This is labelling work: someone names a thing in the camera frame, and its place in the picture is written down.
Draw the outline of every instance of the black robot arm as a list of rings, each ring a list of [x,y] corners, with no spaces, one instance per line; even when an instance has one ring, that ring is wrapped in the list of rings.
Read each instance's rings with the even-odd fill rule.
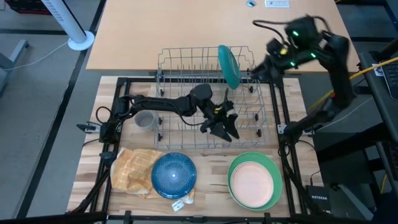
[[[267,44],[269,55],[251,71],[251,77],[283,88],[282,78],[286,70],[297,69],[299,65],[318,60],[328,70],[334,89],[332,99],[326,100],[300,121],[287,124],[284,140],[295,144],[303,130],[331,121],[350,105],[355,94],[346,65],[349,53],[349,40],[346,37],[324,30],[318,32],[314,17],[310,16],[291,21],[286,25],[285,32],[289,43],[281,44],[276,39],[270,41]]]
[[[233,109],[234,103],[227,99],[228,89],[225,93],[224,101],[221,104],[214,104],[211,101],[213,92],[209,84],[200,84],[194,87],[187,96],[181,96],[176,99],[155,98],[143,95],[126,95],[117,100],[115,106],[115,115],[101,125],[99,132],[99,141],[105,143],[114,143],[116,132],[120,124],[126,119],[132,118],[141,110],[170,111],[178,114],[187,125],[201,125],[200,131],[218,136],[225,141],[231,142],[229,135],[239,139],[238,131],[235,127],[237,114],[227,112]],[[200,124],[189,124],[183,116],[193,116],[197,108],[203,113],[205,121]]]

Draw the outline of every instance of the dish towel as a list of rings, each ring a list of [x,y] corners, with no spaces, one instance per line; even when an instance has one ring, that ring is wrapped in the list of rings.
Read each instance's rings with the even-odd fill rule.
[[[121,148],[118,158],[111,166],[112,188],[136,194],[141,198],[161,198],[153,188],[152,168],[164,153],[150,149],[129,150]],[[182,197],[184,203],[193,203],[195,189]]]

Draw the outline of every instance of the pink plate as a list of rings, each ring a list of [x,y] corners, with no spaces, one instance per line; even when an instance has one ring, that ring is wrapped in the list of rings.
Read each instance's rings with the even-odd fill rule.
[[[231,188],[236,200],[247,207],[259,208],[271,199],[274,181],[264,166],[245,162],[233,171]]]

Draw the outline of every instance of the dish rack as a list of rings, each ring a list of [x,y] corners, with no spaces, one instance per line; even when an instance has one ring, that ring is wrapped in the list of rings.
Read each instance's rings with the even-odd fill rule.
[[[228,99],[234,102],[238,114],[235,121],[239,139],[224,141],[214,135],[200,132],[200,125],[186,125],[175,113],[158,111],[159,122],[155,127],[157,149],[215,149],[219,147],[263,147],[269,139],[261,86],[257,80],[248,78],[254,67],[253,53],[245,46],[229,47],[241,71],[241,84],[229,89]],[[213,90],[211,100],[221,103],[228,84],[223,78],[218,63],[218,47],[192,47],[163,49],[159,54],[156,97],[178,98],[186,96],[201,83],[209,83]],[[203,122],[203,113],[198,110],[191,117],[184,117],[190,124]]]

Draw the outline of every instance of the gray cup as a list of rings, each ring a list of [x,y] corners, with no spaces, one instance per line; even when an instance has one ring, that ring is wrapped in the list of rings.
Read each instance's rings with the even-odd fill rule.
[[[144,132],[153,131],[155,128],[156,115],[152,111],[143,110],[134,116],[134,121],[139,129]]]

